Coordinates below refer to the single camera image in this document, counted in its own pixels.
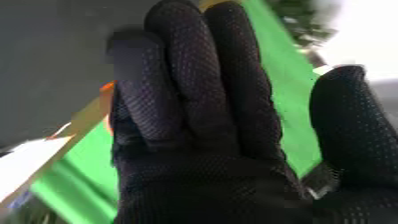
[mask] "gray wall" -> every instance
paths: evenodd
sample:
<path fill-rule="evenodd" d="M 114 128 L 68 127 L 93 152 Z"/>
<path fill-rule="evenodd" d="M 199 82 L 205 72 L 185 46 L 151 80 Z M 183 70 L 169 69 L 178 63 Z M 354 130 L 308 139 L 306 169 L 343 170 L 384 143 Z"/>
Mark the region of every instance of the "gray wall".
<path fill-rule="evenodd" d="M 112 80 L 105 37 L 157 0 L 0 1 L 0 148 L 55 132 Z"/>

